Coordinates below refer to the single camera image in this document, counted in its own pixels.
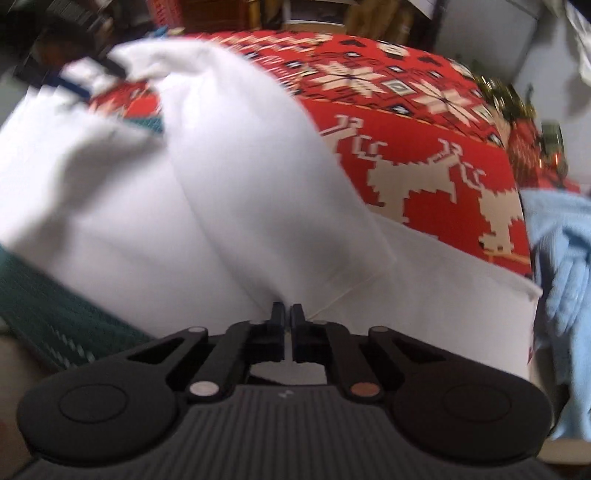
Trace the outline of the white sweatshirt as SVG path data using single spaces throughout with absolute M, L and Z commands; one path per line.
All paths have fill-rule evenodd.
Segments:
M 153 337 L 191 326 L 218 334 L 266 318 L 280 301 L 312 320 L 355 333 L 384 325 L 528 376 L 539 288 L 372 212 L 270 75 L 202 41 L 141 40 L 115 55 L 158 94 L 161 132 L 101 115 L 62 88 L 30 90 L 14 110 L 36 98 L 159 139 L 174 187 Z

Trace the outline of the green cutting mat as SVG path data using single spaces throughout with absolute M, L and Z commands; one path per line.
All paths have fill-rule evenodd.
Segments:
M 69 369 L 157 333 L 174 181 L 139 127 L 28 98 L 1 129 L 1 317 Z

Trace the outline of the light blue fleece garment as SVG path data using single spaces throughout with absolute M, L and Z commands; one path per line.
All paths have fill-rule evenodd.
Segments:
M 554 385 L 567 389 L 554 439 L 590 440 L 590 199 L 520 191 L 534 282 L 543 290 L 535 342 L 552 354 Z

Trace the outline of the large red gift box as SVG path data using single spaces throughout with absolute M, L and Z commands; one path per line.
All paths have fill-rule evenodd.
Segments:
M 532 120 L 519 119 L 511 124 L 506 151 L 519 188 L 581 192 L 579 184 L 559 173 L 559 167 L 566 165 L 563 156 L 547 156 Z

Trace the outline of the red Christmas pattern tablecloth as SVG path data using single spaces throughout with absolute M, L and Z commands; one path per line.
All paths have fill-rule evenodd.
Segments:
M 377 214 L 522 276 L 532 273 L 517 184 L 470 70 L 344 34 L 221 32 L 304 106 Z

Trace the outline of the Christmas garland with ornaments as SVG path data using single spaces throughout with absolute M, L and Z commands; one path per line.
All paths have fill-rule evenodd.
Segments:
M 532 84 L 529 84 L 525 94 L 520 96 L 512 84 L 505 83 L 499 78 L 476 75 L 475 81 L 486 102 L 494 106 L 508 122 L 536 118 L 536 109 L 532 103 Z

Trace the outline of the silver refrigerator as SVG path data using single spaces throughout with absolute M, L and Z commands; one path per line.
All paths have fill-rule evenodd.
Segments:
M 434 50 L 511 78 L 523 63 L 542 11 L 540 1 L 448 1 Z

